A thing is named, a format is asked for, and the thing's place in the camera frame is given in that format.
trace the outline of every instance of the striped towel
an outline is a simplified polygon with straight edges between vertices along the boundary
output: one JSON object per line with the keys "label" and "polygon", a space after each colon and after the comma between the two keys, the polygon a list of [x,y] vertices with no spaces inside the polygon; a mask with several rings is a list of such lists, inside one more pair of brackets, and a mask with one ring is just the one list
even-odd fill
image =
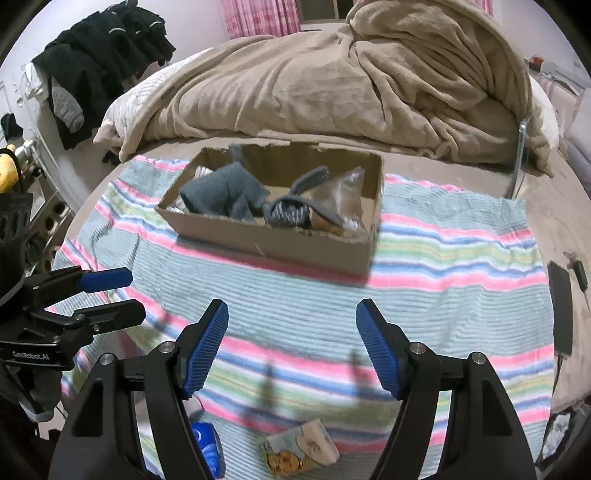
{"label": "striped towel", "polygon": [[[382,390],[355,326],[355,307],[372,298],[410,341],[442,355],[490,357],[537,456],[550,414],[553,313],[524,205],[454,186],[388,175],[382,224],[367,279],[299,267],[179,238],[154,211],[186,160],[136,157],[109,184],[55,268],[126,266],[128,288],[80,294],[53,309],[135,298],[146,321],[95,337],[63,377],[74,396],[105,351],[137,355],[175,339],[214,298],[227,302],[228,333],[198,393],[219,433],[226,479],[270,478],[261,436],[319,417],[341,452],[302,479],[369,478],[399,404]],[[438,465],[449,412],[440,394],[423,475]],[[149,429],[148,464],[159,470]]]}

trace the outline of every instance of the black jacket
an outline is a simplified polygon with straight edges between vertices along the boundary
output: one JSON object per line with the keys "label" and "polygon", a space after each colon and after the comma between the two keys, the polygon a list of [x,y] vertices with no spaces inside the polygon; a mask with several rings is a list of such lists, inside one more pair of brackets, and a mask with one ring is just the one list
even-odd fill
{"label": "black jacket", "polygon": [[[76,133],[56,118],[66,150],[92,136],[109,105],[123,93],[123,80],[140,76],[155,61],[162,66],[172,58],[175,48],[165,35],[160,16],[129,0],[63,31],[33,59],[76,98],[84,113],[84,125]],[[50,108],[53,111],[51,96]]]}

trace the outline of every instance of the fleece blanket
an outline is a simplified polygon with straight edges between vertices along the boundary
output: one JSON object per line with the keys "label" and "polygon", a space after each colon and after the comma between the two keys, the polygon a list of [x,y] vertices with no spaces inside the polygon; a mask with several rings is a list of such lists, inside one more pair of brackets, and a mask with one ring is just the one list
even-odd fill
{"label": "fleece blanket", "polygon": [[[362,0],[336,32],[239,38],[159,83],[131,125],[95,142],[223,132],[338,142],[461,163],[513,163],[534,112],[530,78],[490,15],[466,0]],[[541,117],[530,146],[546,168]]]}
{"label": "fleece blanket", "polygon": [[[375,258],[358,280],[179,238],[154,207],[186,164],[133,159],[58,252],[55,268],[126,266],[134,282],[80,294],[55,311],[129,298],[147,311],[141,326],[97,335],[80,351],[63,377],[66,396],[75,397],[102,353],[148,352],[220,298],[229,329],[197,396],[203,420],[219,433],[226,479],[270,479],[260,438],[319,417],[341,458],[299,478],[363,480],[399,407],[382,390],[355,326],[356,304],[369,297],[411,341],[442,355],[487,354],[537,456],[550,413],[553,312],[522,202],[388,175]],[[437,468],[449,401],[442,393],[424,475]],[[150,430],[141,424],[140,431],[158,471]]]}

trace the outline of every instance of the blue gripper pad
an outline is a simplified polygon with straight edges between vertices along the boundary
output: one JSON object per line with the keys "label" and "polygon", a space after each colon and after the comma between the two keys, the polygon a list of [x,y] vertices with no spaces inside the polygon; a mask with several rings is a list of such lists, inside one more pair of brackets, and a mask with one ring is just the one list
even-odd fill
{"label": "blue gripper pad", "polygon": [[212,300],[198,323],[186,326],[177,339],[177,381],[185,400],[203,388],[222,339],[228,329],[228,305]]}
{"label": "blue gripper pad", "polygon": [[128,268],[113,268],[98,272],[87,272],[78,280],[77,287],[86,293],[129,287],[134,277]]}
{"label": "blue gripper pad", "polygon": [[402,400],[410,384],[411,368],[405,351],[408,339],[398,325],[386,322],[371,299],[357,305],[356,322],[382,388]]}

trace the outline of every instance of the cartoon picture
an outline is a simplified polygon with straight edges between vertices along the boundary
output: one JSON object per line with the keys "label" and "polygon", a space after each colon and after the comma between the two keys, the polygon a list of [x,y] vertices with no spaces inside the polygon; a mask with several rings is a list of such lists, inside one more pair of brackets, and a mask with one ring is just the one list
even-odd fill
{"label": "cartoon picture", "polygon": [[300,450],[321,465],[331,465],[339,459],[339,452],[320,423],[309,422],[301,426],[302,435],[296,438]]}
{"label": "cartoon picture", "polygon": [[289,475],[301,470],[300,459],[289,450],[281,450],[279,453],[267,453],[267,464],[274,475]]}
{"label": "cartoon picture", "polygon": [[319,419],[271,435],[260,447],[276,477],[330,465],[339,459],[339,451]]}

